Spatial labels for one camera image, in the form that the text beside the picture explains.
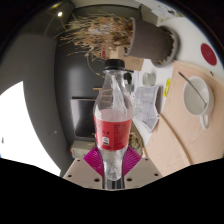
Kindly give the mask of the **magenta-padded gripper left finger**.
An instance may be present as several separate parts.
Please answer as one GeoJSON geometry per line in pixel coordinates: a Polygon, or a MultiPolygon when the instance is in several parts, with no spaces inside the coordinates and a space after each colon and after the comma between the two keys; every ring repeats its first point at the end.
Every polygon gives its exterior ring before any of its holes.
{"type": "Polygon", "coordinates": [[[84,188],[103,188],[103,161],[97,147],[90,150],[83,158],[76,158],[64,179],[84,188]]]}

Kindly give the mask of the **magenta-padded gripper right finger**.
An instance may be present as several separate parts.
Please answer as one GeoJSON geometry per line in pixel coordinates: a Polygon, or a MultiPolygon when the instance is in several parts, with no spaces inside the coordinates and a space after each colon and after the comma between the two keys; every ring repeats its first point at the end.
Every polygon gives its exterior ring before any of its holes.
{"type": "Polygon", "coordinates": [[[151,159],[142,158],[131,147],[124,154],[122,173],[125,189],[140,188],[162,178],[151,159]]]}

